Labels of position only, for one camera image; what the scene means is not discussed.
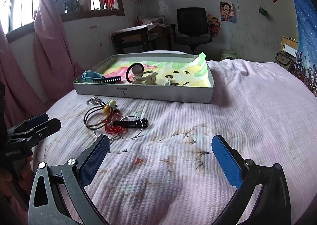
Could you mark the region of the person's left hand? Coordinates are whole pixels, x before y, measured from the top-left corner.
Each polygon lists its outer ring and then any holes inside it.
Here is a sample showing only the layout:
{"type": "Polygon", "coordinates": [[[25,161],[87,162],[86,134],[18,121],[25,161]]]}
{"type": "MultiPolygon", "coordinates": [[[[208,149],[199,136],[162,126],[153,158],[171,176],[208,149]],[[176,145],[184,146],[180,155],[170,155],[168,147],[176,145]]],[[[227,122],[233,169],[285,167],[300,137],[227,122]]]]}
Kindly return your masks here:
{"type": "MultiPolygon", "coordinates": [[[[33,161],[33,157],[30,156],[25,159],[25,161],[21,165],[20,178],[18,180],[19,185],[25,191],[31,191],[33,184],[33,171],[31,168],[31,162],[33,161]]],[[[5,182],[11,182],[13,180],[12,174],[1,166],[1,177],[5,182]]]]}

